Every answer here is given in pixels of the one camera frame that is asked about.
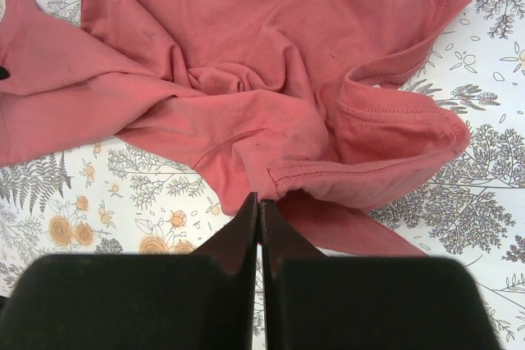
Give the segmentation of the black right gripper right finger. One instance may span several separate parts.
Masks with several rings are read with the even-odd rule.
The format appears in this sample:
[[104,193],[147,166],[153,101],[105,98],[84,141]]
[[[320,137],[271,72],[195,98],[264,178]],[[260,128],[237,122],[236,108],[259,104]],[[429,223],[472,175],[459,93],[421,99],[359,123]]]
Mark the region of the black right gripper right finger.
[[269,349],[497,349],[472,276],[441,257],[329,257],[259,207]]

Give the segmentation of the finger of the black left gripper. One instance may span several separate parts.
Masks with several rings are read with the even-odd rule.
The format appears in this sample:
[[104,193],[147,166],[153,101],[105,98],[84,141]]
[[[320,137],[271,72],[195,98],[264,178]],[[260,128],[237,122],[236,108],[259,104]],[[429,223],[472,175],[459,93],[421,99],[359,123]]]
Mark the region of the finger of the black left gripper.
[[9,72],[4,68],[4,67],[0,67],[0,80],[5,80],[5,79],[8,79],[10,77],[10,74]]

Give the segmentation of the salmon pink t-shirt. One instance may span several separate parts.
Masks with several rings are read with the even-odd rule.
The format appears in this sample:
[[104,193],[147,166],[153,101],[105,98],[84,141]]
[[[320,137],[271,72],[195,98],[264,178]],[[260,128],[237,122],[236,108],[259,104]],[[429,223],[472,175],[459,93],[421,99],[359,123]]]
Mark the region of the salmon pink t-shirt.
[[274,200],[311,243],[418,249],[368,212],[468,146],[452,111],[405,92],[470,0],[35,0],[1,20],[1,163],[115,135],[196,170],[235,214]]

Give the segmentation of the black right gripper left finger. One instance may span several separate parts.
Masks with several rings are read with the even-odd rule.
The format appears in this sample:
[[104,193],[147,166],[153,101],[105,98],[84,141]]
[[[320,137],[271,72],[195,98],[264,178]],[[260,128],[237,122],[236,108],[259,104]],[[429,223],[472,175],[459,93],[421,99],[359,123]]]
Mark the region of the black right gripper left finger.
[[1,310],[4,349],[249,349],[258,200],[188,254],[54,254]]

